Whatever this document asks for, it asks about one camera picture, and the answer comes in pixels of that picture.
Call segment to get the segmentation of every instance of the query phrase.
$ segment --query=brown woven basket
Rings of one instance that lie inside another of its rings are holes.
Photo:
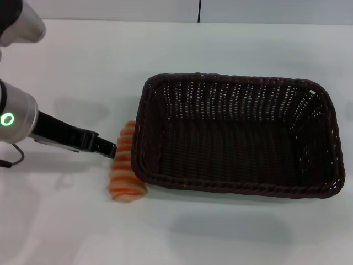
[[[171,189],[328,198],[345,180],[336,112],[301,79],[163,74],[145,84],[138,178]]]

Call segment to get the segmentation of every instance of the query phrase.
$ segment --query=black cable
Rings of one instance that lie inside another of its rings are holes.
[[[11,168],[12,166],[15,166],[19,163],[21,163],[24,159],[24,152],[21,150],[20,147],[18,147],[15,144],[12,144],[21,154],[21,158],[19,160],[17,160],[16,162],[9,162],[6,160],[0,160],[0,167],[6,167],[6,168]]]
[[[23,161],[23,159],[24,159],[24,152],[21,150],[21,148],[20,147],[18,147],[17,145],[15,145],[15,144],[12,144],[13,145],[13,147],[15,147],[19,152],[20,152],[20,154],[21,154],[21,158],[19,159],[19,160],[17,160],[16,162],[13,162],[12,163],[12,165],[13,166],[15,166],[15,165],[17,165],[17,164],[19,164],[19,163],[21,163],[22,161]]]

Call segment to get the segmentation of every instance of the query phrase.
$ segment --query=white tabletop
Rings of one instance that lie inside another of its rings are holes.
[[[25,160],[0,171],[1,265],[352,264],[353,26],[45,23],[42,42],[0,63],[43,112],[115,141],[158,73],[307,78],[336,107],[346,183],[324,200],[149,187],[120,204],[109,159],[26,139]],[[0,159],[17,157],[0,145]]]

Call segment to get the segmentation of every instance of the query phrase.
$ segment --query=wall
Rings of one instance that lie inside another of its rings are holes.
[[[43,18],[197,22],[199,0],[28,0]],[[353,25],[352,0],[202,0],[201,22]]]

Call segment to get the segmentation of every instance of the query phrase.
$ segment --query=orange striped bread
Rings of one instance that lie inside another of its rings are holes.
[[[125,124],[117,140],[114,163],[111,167],[110,184],[107,189],[113,200],[129,203],[145,196],[146,184],[138,179],[131,167],[132,137],[135,122]]]

